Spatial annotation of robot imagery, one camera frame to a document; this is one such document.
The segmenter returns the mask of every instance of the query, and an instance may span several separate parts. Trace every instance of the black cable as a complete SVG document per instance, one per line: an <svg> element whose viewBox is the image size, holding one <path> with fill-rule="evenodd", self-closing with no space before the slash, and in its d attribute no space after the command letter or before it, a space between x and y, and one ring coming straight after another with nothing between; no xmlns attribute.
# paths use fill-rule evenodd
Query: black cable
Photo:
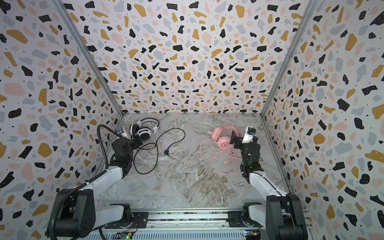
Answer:
<svg viewBox="0 0 384 240"><path fill-rule="evenodd" d="M108 130L108 131L110 131L111 133L115 134L117 137L122 137L122 135L117 134L115 131L113 131L112 129L110 129L109 127L107 127L107 126L104 125L104 124L99 124L99 125L97 126L97 137L99 138L99 143L100 143L101 152L102 152L103 155L104 155L105 169L108 169L108 156L107 156L107 152L105 151L105 148L104 148L103 140L101 139L101 134L100 134L100 128L101 128L101 127L105 128L106 130Z"/></svg>
<svg viewBox="0 0 384 240"><path fill-rule="evenodd" d="M154 166L150 171L145 172L145 173L139 172L139 171L137 170L136 165L135 165L135 158L136 158L137 153L138 153L140 150L148 150L148 149L143 149L142 147L141 147L141 148L138 148L137 152L135 153L135 156L133 157L133 166L134 166L134 168L136 169L136 171L137 171L139 174L142 174L142 175L144 175L144 174L148 174L148 173L152 172L152 171L155 169L155 167L157 166L157 162L158 162L158 160L159 160L159 146L158 146L157 142L159 141L159 139L160 139L160 137L161 137L162 135L164 135L165 133L169 132L169 131L172 130L172 129L179 129L179 130L183 131L183 133L184 133L184 137L183 137L181 140L179 140L179 141L177 141L177 142L174 142L174 143L172 143L171 145L169 145L169 147L167 148L167 150L165 150L166 152L169 152L169 148L170 148L173 144L178 143L178 142L181 142L181 141L184 140L185 135L186 135L185 132L184 132L184 130L181 129L181 128L178 128L178 127L174 127L174 128L168 129L167 131L163 132L163 133L157 138L156 143L151 142L151 143L147 143L147 144L143 145L143 147L145 147L145 146L147 146L147 145L149 145L149 144L155 144L155 145L156 145L156 149L157 149L157 156L156 156L156 163L155 163L155 166Z"/></svg>

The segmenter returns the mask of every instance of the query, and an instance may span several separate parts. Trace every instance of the headphone ear cup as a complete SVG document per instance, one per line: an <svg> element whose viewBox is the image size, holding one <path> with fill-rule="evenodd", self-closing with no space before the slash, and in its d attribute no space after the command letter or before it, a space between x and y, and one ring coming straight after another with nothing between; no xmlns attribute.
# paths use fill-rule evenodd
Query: headphone ear cup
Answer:
<svg viewBox="0 0 384 240"><path fill-rule="evenodd" d="M148 140L151 137L152 131L151 131L151 129L149 127L141 127L137 131L137 134L140 136L140 139L142 141L145 141L145 140Z"/></svg>

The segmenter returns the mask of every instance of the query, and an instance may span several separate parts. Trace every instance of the pink spot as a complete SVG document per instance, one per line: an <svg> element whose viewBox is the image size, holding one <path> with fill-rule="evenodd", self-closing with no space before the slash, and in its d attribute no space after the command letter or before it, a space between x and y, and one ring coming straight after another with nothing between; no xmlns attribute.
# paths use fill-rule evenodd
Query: pink spot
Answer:
<svg viewBox="0 0 384 240"><path fill-rule="evenodd" d="M25 124L19 124L19 127L17 128L17 133L23 137L28 137L27 126Z"/></svg>
<svg viewBox="0 0 384 240"><path fill-rule="evenodd" d="M352 67L353 65L355 65L355 61L353 61L352 59L349 59L348 62L347 62L347 66L348 67Z"/></svg>
<svg viewBox="0 0 384 240"><path fill-rule="evenodd" d="M40 141L40 140L47 140L48 139L48 136L47 135L44 135L44 134L39 134L39 136L37 137L37 141Z"/></svg>
<svg viewBox="0 0 384 240"><path fill-rule="evenodd" d="M347 125L343 122L338 122L334 127L333 127L334 130L346 130L347 129Z"/></svg>
<svg viewBox="0 0 384 240"><path fill-rule="evenodd" d="M22 177L27 179L28 181L33 180L32 164L30 162L24 164L24 167L22 169Z"/></svg>
<svg viewBox="0 0 384 240"><path fill-rule="evenodd" d="M208 3L205 2L205 12L206 13L211 13L211 10L209 10Z"/></svg>
<svg viewBox="0 0 384 240"><path fill-rule="evenodd" d="M122 37L117 33L112 33L111 38L118 44L122 44Z"/></svg>
<svg viewBox="0 0 384 240"><path fill-rule="evenodd" d="M31 36L31 38L33 39L35 38L35 35L28 28L24 27L24 32L29 36Z"/></svg>
<svg viewBox="0 0 384 240"><path fill-rule="evenodd" d="M17 154L18 153L18 151L17 151L17 149L12 149L11 150L11 159L16 159L16 157L17 157Z"/></svg>
<svg viewBox="0 0 384 240"><path fill-rule="evenodd" d="M4 91L11 96L23 96L25 94L24 89L18 83L6 83Z"/></svg>
<svg viewBox="0 0 384 240"><path fill-rule="evenodd" d="M36 119L36 116L34 114L27 114L26 117L30 120Z"/></svg>
<svg viewBox="0 0 384 240"><path fill-rule="evenodd" d="M147 11L153 17L154 13L153 13L152 8L150 6L147 8Z"/></svg>
<svg viewBox="0 0 384 240"><path fill-rule="evenodd" d="M305 61L309 62L312 59L313 52L312 49L309 49L305 52Z"/></svg>
<svg viewBox="0 0 384 240"><path fill-rule="evenodd" d="M311 119L308 119L308 120L306 120L304 122L304 126L311 126L311 127L313 127L313 126L315 126L315 122L312 121Z"/></svg>
<svg viewBox="0 0 384 240"><path fill-rule="evenodd" d="M349 136L349 139L350 139L351 141L355 141L355 139L356 139L356 133L355 133L355 132L351 133L351 135Z"/></svg>
<svg viewBox="0 0 384 240"><path fill-rule="evenodd" d="M211 40L212 40L212 36L205 32L201 35L201 38L203 39L203 41L206 43L206 44L210 44L211 43Z"/></svg>
<svg viewBox="0 0 384 240"><path fill-rule="evenodd" d="M9 164L9 167L10 167L11 169L19 169L19 168L21 167L21 165L18 164L18 163L10 163L10 164Z"/></svg>
<svg viewBox="0 0 384 240"><path fill-rule="evenodd" d="M77 9L80 11L81 14L84 14L84 9L80 5L77 5Z"/></svg>
<svg viewBox="0 0 384 240"><path fill-rule="evenodd" d="M45 43L43 41L39 41L37 42L37 45L41 48L44 48L45 47Z"/></svg>

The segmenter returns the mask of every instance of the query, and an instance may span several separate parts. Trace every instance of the marble floor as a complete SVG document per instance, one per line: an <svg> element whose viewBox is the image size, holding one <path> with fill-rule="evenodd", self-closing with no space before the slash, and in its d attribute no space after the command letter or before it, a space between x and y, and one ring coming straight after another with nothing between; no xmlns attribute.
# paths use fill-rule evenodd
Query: marble floor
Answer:
<svg viewBox="0 0 384 240"><path fill-rule="evenodd" d="M125 178L112 185L96 200L97 206L129 203L133 209L203 208L241 207L245 202L262 202L257 190L241 175L218 175L213 169L212 161L205 161L200 157L199 147L203 140L210 138L208 132L227 124L242 131L247 125L258 130L256 136L261 145L260 156L264 160L261 166L278 187L286 189L258 114L128 114L124 117L123 126L128 129L132 123L147 117L158 119L160 130L144 144L156 142L163 132L173 127L185 131L185 139L169 149L169 154L176 159L170 159L164 154L171 143L184 136L182 131L174 129L165 133L158 141L159 159L156 168L149 174L141 175L132 167ZM209 159L212 152L219 150L217 144L206 141L201 153L204 158ZM156 162L156 153L156 148L140 151L135 159L137 169L140 172L152 169ZM214 159L219 173L225 173L222 166L227 158L223 153ZM235 162L236 173L239 174L241 160L235 159ZM227 163L225 168L231 172L235 170L232 162Z"/></svg>

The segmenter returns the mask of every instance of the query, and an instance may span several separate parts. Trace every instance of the pink cable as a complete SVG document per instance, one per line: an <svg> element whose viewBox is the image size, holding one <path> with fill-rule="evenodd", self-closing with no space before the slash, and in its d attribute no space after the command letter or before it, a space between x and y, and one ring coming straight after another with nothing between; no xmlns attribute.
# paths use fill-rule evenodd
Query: pink cable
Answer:
<svg viewBox="0 0 384 240"><path fill-rule="evenodd" d="M235 157L235 156L240 156L240 157L241 157L241 155L235 153L235 152L239 152L239 151L234 151L234 150L230 150L230 149L228 149L228 150L216 151L216 152L213 152L213 153L211 154L211 159L205 159L205 158L203 158L203 156L201 156L201 145L202 145L205 141L207 141L207 140L210 140L210 141L214 142L212 139L206 139L206 140L204 140L204 141L200 144L200 148L199 148L200 157L201 157L202 159L206 160L206 161L212 161L212 165L213 165L213 167L214 167L214 170L215 170L215 172L216 172L218 175L229 175L229 174L241 175L241 174L236 173L237 168L236 168L236 163L235 163L235 158L236 158L236 159L243 160L242 158ZM220 153L222 153L222 152L225 152L225 154L227 154L227 155L229 156L229 158L228 158L226 161L224 161L224 164L223 164L223 169L224 169L224 171L227 172L227 173L218 173L218 172L216 171L216 168L215 168L214 159L215 159ZM225 167L224 167L225 164L228 163L228 162L230 162L230 161L233 161L233 164L234 164L234 166L235 166L235 171L234 171L234 172L229 172L229 171L227 171L227 170L225 169Z"/></svg>

